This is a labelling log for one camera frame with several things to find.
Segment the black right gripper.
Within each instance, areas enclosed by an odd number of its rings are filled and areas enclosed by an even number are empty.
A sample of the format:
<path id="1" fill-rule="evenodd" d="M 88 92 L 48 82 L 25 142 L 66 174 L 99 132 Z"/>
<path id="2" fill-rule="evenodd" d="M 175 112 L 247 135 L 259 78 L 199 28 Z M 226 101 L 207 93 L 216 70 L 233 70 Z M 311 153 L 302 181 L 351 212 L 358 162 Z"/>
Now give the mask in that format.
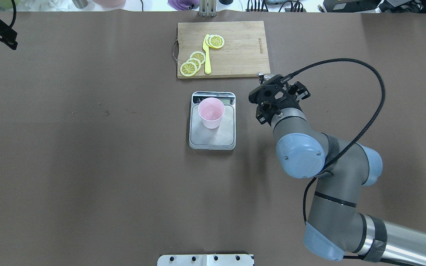
<path id="1" fill-rule="evenodd" d="M 275 75 L 250 91 L 248 100 L 257 105 L 255 117 L 260 124 L 271 124 L 273 117 L 279 116 L 286 108 L 301 111 L 299 101 L 311 96 L 302 83 L 291 85 L 288 81 L 283 82 L 283 78 L 282 75 Z"/>

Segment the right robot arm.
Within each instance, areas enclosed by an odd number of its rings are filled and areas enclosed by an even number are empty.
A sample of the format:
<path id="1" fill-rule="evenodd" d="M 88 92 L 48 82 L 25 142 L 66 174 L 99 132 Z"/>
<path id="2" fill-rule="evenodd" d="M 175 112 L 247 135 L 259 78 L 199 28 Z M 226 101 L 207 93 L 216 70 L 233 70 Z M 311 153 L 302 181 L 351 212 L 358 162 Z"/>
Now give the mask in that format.
<path id="1" fill-rule="evenodd" d="M 289 85 L 281 75 L 258 73 L 260 86 L 250 92 L 259 123 L 271 126 L 283 170 L 294 178 L 315 177 L 317 185 L 305 222 L 303 244 L 317 256 L 341 261 L 426 266 L 426 233 L 357 212 L 361 188 L 374 184 L 383 170 L 373 149 L 354 144 L 326 167 L 348 142 L 314 131 L 299 101 L 306 87 Z"/>

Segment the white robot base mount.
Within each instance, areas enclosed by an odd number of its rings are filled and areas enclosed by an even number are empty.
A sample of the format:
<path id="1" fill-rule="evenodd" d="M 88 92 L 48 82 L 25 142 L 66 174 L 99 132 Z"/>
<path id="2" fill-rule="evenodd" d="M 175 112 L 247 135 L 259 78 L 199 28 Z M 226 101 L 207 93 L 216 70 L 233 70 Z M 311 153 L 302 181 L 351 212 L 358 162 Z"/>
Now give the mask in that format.
<path id="1" fill-rule="evenodd" d="M 157 266 L 254 266 L 255 259 L 250 254 L 186 254 L 162 255 Z"/>

